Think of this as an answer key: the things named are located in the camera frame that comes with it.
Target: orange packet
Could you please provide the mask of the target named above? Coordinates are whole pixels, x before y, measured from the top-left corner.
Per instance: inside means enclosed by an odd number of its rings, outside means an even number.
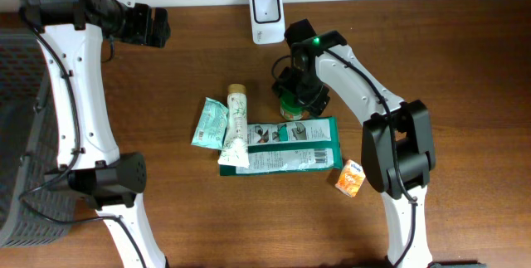
[[[361,165],[352,160],[348,160],[343,166],[341,175],[335,187],[349,197],[355,197],[365,180],[365,173]]]

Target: brown table surface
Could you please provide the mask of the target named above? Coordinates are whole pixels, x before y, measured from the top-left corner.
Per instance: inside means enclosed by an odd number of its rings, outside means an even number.
[[[437,165],[426,201],[436,261],[531,262],[531,0],[367,0],[285,4],[286,24],[336,29],[392,92],[431,112]],[[148,165],[145,206],[172,267],[334,266],[382,259],[387,225],[368,183],[355,198],[331,172],[220,177],[217,151],[190,145],[205,97],[248,89],[250,122],[280,122],[270,66],[285,43],[257,46],[248,6],[169,9],[164,49],[116,45],[102,66],[121,152]],[[361,127],[331,94],[344,158]],[[92,211],[83,204],[77,217]],[[1,266],[120,267],[103,223],[49,246],[2,249]]]

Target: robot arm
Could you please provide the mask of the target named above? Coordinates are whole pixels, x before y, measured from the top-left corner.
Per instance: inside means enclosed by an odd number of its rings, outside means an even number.
[[[382,195],[389,231],[388,260],[396,267],[428,267],[432,257],[426,241],[424,200],[429,172],[435,167],[435,150],[426,107],[421,101],[406,103],[381,85],[337,32],[317,37],[304,20],[292,24],[285,38],[291,48],[291,67],[276,78],[273,91],[278,96],[289,91],[296,104],[315,116],[329,103],[326,85],[338,93],[363,126],[362,166],[368,181]],[[365,75],[372,86],[344,61]],[[406,133],[406,138],[396,143],[396,151],[405,189],[417,198],[413,207],[395,173],[388,112],[374,88],[387,102],[397,131]]]
[[[75,192],[101,217],[119,217],[129,234],[116,221],[105,224],[124,266],[168,266],[144,210],[144,158],[139,153],[119,153],[107,116],[100,65],[104,38],[163,47],[170,33],[166,10],[135,0],[22,0],[20,13],[40,38],[56,106],[58,168],[46,180],[68,170],[51,189]]]

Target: green object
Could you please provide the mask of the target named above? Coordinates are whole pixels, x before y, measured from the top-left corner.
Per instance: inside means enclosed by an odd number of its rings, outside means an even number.
[[[284,92],[280,97],[280,114],[287,120],[299,120],[302,119],[304,109],[301,106],[295,104],[295,97]]]
[[[207,98],[193,135],[192,145],[221,150],[227,129],[228,112],[229,109],[221,102]]]
[[[222,176],[313,172],[342,168],[334,117],[249,124],[249,168],[220,165]]]

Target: brown cap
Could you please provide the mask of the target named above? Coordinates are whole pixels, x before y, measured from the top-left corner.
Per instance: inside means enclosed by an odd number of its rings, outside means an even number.
[[[229,95],[234,93],[242,93],[244,95],[246,93],[246,87],[239,84],[229,85]]]

